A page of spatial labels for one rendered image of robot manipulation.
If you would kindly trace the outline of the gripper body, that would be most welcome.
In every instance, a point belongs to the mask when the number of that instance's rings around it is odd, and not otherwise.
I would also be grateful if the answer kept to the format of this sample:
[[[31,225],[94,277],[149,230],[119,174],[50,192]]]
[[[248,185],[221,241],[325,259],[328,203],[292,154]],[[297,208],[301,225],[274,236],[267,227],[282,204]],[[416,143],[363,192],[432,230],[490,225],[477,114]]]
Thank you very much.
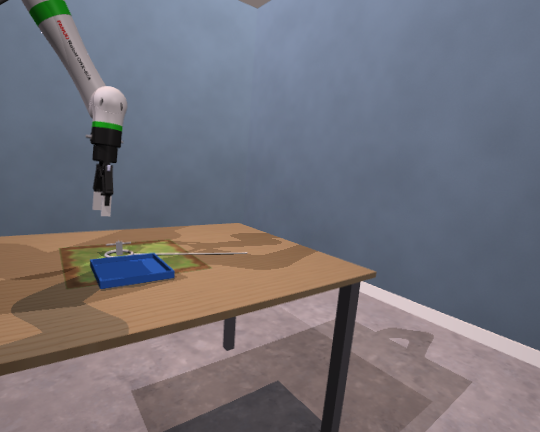
[[[101,167],[102,175],[104,175],[104,165],[110,165],[117,162],[118,148],[93,145],[93,157],[94,161],[99,161],[99,167]]]

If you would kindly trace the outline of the blue tray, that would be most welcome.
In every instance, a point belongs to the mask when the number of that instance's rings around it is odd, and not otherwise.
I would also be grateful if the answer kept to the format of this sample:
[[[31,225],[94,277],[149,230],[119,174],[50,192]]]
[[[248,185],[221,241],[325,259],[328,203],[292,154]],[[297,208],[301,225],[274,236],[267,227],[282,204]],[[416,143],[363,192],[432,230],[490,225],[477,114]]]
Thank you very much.
[[[175,273],[155,253],[90,259],[90,267],[100,289],[170,279]]]

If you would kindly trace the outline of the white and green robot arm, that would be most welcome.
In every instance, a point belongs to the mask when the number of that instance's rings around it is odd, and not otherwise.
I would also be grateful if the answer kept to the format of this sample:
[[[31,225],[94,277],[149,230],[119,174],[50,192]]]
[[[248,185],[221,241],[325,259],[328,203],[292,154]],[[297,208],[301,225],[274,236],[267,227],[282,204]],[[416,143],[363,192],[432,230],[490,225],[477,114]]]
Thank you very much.
[[[121,138],[127,111],[126,98],[118,89],[106,86],[101,79],[65,1],[22,2],[62,61],[93,119],[92,133],[86,135],[86,138],[89,138],[93,145],[120,148],[121,143],[124,143]]]

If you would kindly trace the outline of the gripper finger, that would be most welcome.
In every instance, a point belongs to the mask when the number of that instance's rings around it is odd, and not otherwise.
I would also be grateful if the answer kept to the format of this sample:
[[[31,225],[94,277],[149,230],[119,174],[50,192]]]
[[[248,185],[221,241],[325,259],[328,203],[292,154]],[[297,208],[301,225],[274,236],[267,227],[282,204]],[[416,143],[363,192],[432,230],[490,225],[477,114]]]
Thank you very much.
[[[113,165],[104,165],[104,175],[102,175],[101,167],[98,167],[100,179],[102,180],[102,207],[101,216],[111,215],[111,201],[113,192]]]
[[[96,165],[97,172],[95,173],[95,179],[94,179],[94,185],[93,185],[93,189],[95,191],[93,194],[93,210],[101,210],[101,204],[102,204],[102,196],[101,196],[101,193],[103,192],[102,180],[99,177],[98,165],[99,164]]]

